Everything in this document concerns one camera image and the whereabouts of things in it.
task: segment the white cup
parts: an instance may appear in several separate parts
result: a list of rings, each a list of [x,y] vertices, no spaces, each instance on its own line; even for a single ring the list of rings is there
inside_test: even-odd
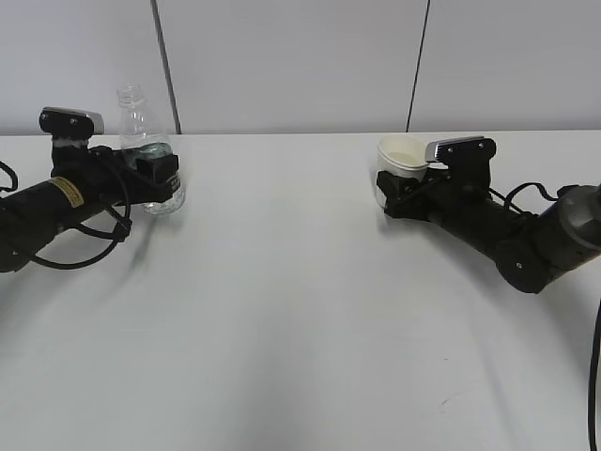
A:
[[[378,143],[378,172],[422,181],[427,168],[425,144],[420,140],[407,134],[391,134]],[[379,188],[376,188],[376,199],[384,208],[386,197]]]

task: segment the wire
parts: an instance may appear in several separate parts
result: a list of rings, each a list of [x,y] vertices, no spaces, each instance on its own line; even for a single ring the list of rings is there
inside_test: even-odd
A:
[[[511,192],[509,192],[509,194],[505,198],[505,203],[503,204],[503,208],[506,210],[509,210],[509,207],[512,205],[512,200],[514,200],[514,197],[516,197],[516,195],[521,193],[522,190],[524,190],[525,188],[528,188],[529,186],[535,186],[536,189],[538,190],[538,192],[541,194],[541,196],[550,202],[554,202],[554,201],[558,200],[557,197],[553,197],[551,194],[549,194],[547,192],[545,185],[543,185],[542,183],[539,183],[538,181],[529,181],[527,183],[522,183],[521,185],[518,185]]]
[[[507,198],[502,195],[501,193],[499,193],[498,191],[493,190],[492,188],[488,188],[488,191],[495,195],[496,197],[498,197],[500,200],[502,200],[503,202],[505,202],[507,200]],[[510,207],[512,209],[514,209],[515,211],[517,211],[519,214],[526,214],[526,211],[524,211],[523,209],[521,209],[520,207],[518,207],[516,204],[514,204],[513,202],[509,203]]]
[[[94,263],[98,263],[99,261],[101,261],[103,258],[107,257],[109,254],[111,254],[116,246],[122,242],[122,238],[123,237],[122,234],[118,234],[118,230],[121,227],[124,227],[125,223],[130,224],[130,216],[131,216],[131,199],[130,199],[130,192],[125,184],[125,181],[123,180],[123,178],[119,175],[119,173],[113,168],[113,166],[103,160],[99,160],[100,163],[113,175],[115,176],[115,178],[117,179],[119,186],[121,188],[121,191],[123,193],[123,200],[124,200],[124,204],[125,204],[125,211],[123,213],[123,217],[121,218],[121,220],[119,221],[117,219],[117,223],[115,224],[115,227],[113,229],[113,241],[102,251],[100,252],[97,256],[95,257],[91,257],[87,260],[84,261],[78,261],[75,263],[58,263],[56,261],[51,261],[51,260],[47,260],[46,258],[42,258],[42,257],[38,257],[36,254],[29,252],[26,249],[23,249],[21,246],[19,246],[18,244],[15,244],[14,242],[8,240],[6,237],[3,237],[2,235],[0,235],[0,241],[4,242],[6,245],[8,245],[9,247],[11,247],[14,251],[25,255],[27,258],[29,258],[31,261],[33,261],[34,263],[38,263],[41,266],[44,266],[46,268],[51,268],[53,270],[63,270],[63,271],[69,271],[69,270],[80,270],[82,268],[86,268],[90,265],[93,265]],[[105,209],[112,215],[112,216],[116,216],[117,213],[116,211],[113,210],[113,208],[110,205],[107,205],[105,207]],[[89,234],[88,230],[92,230],[89,229],[88,227],[83,226],[82,227],[82,231],[83,233]]]
[[[10,187],[0,186],[0,192],[6,191],[7,193],[12,193],[13,191],[17,191],[17,188],[19,187],[19,178],[17,178],[17,173],[12,169],[12,167],[3,162],[0,162],[0,169],[2,169],[10,178]]]
[[[589,374],[589,446],[591,451],[597,451],[596,440],[596,392],[597,370],[599,367],[599,351],[601,350],[601,303],[594,322],[593,351],[591,353],[591,372]]]

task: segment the clear plastic bottle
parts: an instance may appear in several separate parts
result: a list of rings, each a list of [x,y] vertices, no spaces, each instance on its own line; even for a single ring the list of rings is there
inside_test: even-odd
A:
[[[169,136],[148,106],[144,92],[139,85],[127,85],[118,89],[117,97],[121,107],[119,139],[125,160],[135,169],[135,160],[154,160],[172,152]],[[166,214],[178,210],[184,203],[186,191],[182,183],[166,202],[150,202],[143,205],[150,214]]]

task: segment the yellow label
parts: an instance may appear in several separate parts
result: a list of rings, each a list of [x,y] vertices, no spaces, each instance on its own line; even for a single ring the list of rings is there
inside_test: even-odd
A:
[[[84,197],[70,180],[67,180],[64,177],[52,177],[48,181],[63,192],[74,209],[81,207],[84,204]]]

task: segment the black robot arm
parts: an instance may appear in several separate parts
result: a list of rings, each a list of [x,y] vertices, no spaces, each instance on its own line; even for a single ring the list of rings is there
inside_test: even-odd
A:
[[[601,191],[571,185],[548,196],[537,183],[520,185],[503,204],[492,200],[489,161],[496,145],[482,136],[428,145],[424,180],[378,173],[386,196],[385,212],[393,218],[427,221],[447,230],[494,260],[515,288],[538,293],[562,274],[601,254]],[[512,199],[535,185],[556,200],[540,215],[513,208]]]
[[[18,271],[29,261],[61,270],[79,269],[106,257],[130,234],[131,205],[164,202],[178,187],[178,159],[168,155],[126,164],[123,152],[99,146],[88,148],[88,139],[103,131],[100,115],[59,108],[44,108],[39,116],[43,131],[53,136],[51,178],[0,199],[0,272]],[[0,165],[17,190],[14,171]],[[125,207],[123,214],[116,206]],[[113,232],[82,224],[107,211],[116,219]],[[89,260],[65,264],[37,257],[37,252],[64,230],[75,228],[111,244]]]

